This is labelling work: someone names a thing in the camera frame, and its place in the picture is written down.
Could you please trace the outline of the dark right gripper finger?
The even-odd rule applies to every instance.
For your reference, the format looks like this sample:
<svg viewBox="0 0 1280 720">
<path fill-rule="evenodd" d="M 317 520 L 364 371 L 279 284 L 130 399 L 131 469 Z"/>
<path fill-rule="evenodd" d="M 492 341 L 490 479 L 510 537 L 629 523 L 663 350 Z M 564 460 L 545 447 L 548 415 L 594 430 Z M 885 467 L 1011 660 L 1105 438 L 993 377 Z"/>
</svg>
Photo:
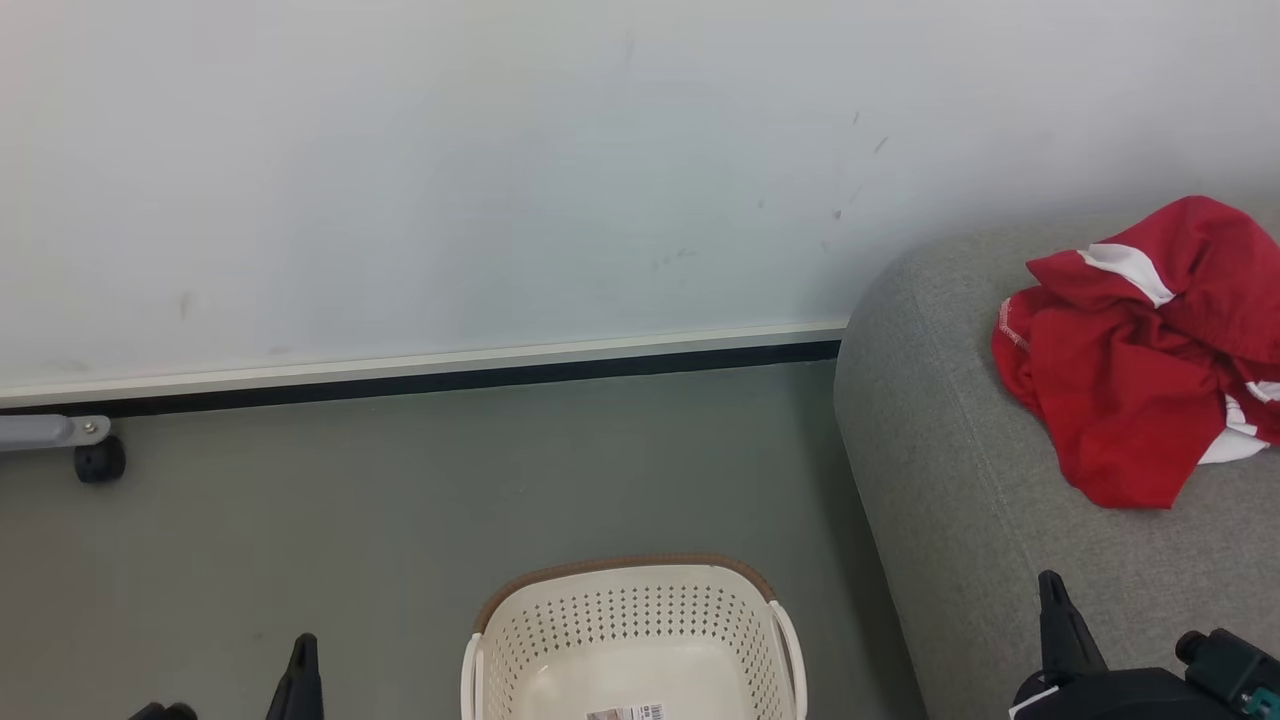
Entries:
<svg viewBox="0 0 1280 720">
<path fill-rule="evenodd" d="M 1108 671 L 1085 619 L 1071 601 L 1062 578 L 1042 571 L 1039 589 L 1039 682 L 1044 688 L 1061 687 Z"/>
</svg>

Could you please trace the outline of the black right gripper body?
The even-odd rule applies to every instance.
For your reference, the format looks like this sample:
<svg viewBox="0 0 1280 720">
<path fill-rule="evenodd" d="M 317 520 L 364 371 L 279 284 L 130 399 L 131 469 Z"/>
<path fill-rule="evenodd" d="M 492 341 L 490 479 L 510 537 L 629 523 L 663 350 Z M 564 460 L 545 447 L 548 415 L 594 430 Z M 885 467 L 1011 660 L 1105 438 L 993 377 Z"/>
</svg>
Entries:
<svg viewBox="0 0 1280 720">
<path fill-rule="evenodd" d="M 1233 720 L 1184 678 L 1161 667 L 1107 671 L 1019 691 L 1007 720 Z"/>
</svg>

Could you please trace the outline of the red white clothing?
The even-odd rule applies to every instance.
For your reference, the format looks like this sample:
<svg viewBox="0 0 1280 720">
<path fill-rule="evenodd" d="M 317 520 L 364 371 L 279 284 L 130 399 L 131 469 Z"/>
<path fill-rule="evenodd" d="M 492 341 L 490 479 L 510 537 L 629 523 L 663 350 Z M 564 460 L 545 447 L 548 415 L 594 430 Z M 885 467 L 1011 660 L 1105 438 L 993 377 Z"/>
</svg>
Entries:
<svg viewBox="0 0 1280 720">
<path fill-rule="evenodd" d="M 1029 260 L 992 354 L 1065 479 L 1107 509 L 1170 509 L 1193 471 L 1280 448 L 1280 243 L 1204 196 Z"/>
</svg>

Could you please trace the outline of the cream perforated laundry basket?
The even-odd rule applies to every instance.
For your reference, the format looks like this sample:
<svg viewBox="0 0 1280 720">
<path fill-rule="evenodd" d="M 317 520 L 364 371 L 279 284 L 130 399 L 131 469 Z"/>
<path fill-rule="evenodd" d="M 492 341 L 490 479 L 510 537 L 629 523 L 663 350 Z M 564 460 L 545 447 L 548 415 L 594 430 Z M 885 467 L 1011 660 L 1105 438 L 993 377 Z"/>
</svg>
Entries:
<svg viewBox="0 0 1280 720">
<path fill-rule="evenodd" d="M 480 610 L 460 720 L 806 720 L 796 628 L 754 568 L 717 553 L 599 559 L 518 577 Z"/>
</svg>

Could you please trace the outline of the teal connector on right gripper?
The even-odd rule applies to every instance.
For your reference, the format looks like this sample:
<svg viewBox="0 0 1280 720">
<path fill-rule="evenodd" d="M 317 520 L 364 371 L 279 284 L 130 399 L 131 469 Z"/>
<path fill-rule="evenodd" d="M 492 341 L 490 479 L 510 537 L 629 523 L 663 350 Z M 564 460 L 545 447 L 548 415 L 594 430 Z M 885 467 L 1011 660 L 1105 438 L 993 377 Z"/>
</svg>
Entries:
<svg viewBox="0 0 1280 720">
<path fill-rule="evenodd" d="M 1280 720 L 1280 659 L 1222 628 L 1185 633 L 1175 655 L 1185 682 L 1233 720 Z"/>
</svg>

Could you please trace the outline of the grey fabric sofa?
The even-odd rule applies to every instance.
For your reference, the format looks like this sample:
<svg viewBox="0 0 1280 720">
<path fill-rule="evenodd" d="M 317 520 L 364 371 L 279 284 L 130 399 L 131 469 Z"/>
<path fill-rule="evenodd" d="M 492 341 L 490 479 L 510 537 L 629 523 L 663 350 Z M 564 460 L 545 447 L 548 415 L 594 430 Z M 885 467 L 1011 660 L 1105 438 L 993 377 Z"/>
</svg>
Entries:
<svg viewBox="0 0 1280 720">
<path fill-rule="evenodd" d="M 1070 214 L 931 241 L 852 311 L 835 409 L 929 720 L 1009 720 L 1041 667 L 1037 577 L 1065 580 L 1110 667 L 1170 667 L 1189 630 L 1280 659 L 1280 451 L 1202 466 L 1169 511 L 1069 486 L 991 352 L 1025 264 L 1134 225 Z"/>
</svg>

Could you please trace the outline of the small black caster wheel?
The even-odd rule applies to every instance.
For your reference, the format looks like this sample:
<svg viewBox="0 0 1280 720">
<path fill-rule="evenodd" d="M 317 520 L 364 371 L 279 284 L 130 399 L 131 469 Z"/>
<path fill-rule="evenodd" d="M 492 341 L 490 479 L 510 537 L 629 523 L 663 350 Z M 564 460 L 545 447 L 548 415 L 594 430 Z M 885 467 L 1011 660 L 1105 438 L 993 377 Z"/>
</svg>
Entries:
<svg viewBox="0 0 1280 720">
<path fill-rule="evenodd" d="M 119 480 L 127 468 L 125 446 L 119 437 L 108 436 L 96 445 L 76 447 L 73 466 L 81 483 L 102 484 Z"/>
</svg>

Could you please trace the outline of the grey metal cart leg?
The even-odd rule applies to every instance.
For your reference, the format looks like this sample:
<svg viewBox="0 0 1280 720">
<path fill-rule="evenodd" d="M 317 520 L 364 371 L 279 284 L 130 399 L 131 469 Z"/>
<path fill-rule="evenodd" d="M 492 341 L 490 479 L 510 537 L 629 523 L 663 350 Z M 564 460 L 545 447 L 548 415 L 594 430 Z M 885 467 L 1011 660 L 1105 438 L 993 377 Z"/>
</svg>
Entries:
<svg viewBox="0 0 1280 720">
<path fill-rule="evenodd" d="M 111 429 L 111 420 L 100 415 L 1 415 L 0 454 L 92 446 L 109 437 Z"/>
</svg>

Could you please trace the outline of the black white wall baseboard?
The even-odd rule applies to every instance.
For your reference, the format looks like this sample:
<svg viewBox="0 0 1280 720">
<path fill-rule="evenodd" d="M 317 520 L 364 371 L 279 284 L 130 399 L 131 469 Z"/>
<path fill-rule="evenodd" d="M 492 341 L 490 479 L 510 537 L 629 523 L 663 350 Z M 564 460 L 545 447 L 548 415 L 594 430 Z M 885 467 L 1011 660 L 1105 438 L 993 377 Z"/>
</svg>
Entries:
<svg viewBox="0 0 1280 720">
<path fill-rule="evenodd" d="M 571 363 L 630 361 L 736 350 L 790 348 L 840 341 L 846 324 L 845 320 L 792 323 L 515 348 L 0 387 L 0 413 L 31 409 L 49 413 L 55 406 L 72 404 L 189 397 L 242 389 L 279 389 Z"/>
</svg>

